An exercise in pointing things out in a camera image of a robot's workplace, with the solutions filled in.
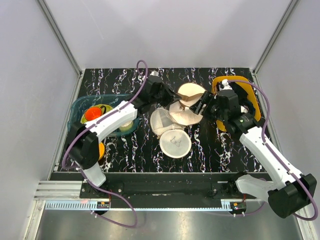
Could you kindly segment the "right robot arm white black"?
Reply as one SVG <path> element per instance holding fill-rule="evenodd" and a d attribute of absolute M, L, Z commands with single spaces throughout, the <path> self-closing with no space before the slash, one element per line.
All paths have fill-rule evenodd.
<path fill-rule="evenodd" d="M 238 137 L 254 154 L 272 180 L 267 182 L 239 173 L 227 185 L 230 197 L 236 199 L 248 194 L 261 199 L 281 218 L 312 204 L 314 216 L 310 220 L 318 217 L 313 199 L 317 186 L 315 177 L 304 175 L 295 168 L 266 137 L 265 126 L 259 125 L 260 110 L 254 92 L 232 89 L 216 93 L 205 91 L 189 109 L 207 120 L 220 121 L 230 135 Z"/>

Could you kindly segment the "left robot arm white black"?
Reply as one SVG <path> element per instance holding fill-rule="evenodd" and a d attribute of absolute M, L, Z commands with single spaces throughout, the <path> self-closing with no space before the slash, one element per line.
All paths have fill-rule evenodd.
<path fill-rule="evenodd" d="M 67 135 L 68 145 L 63 161 L 69 156 L 86 181 L 91 183 L 90 192 L 97 198 L 103 198 L 108 193 L 108 186 L 98 164 L 100 142 L 122 125 L 148 112 L 151 106 L 167 107 L 180 99 L 181 96 L 165 85 L 160 77 L 147 77 L 134 94 L 112 110 L 87 123 L 73 123 Z"/>

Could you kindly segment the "cream laundry bag brown trim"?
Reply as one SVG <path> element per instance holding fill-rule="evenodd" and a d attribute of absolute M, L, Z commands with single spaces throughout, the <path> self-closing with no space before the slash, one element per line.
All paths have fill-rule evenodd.
<path fill-rule="evenodd" d="M 206 90 L 196 83 L 184 83 L 178 90 L 177 94 L 181 99 L 169 107 L 171 119 L 179 125 L 190 126 L 198 124 L 202 120 L 202 116 L 195 114 L 190 110 Z"/>

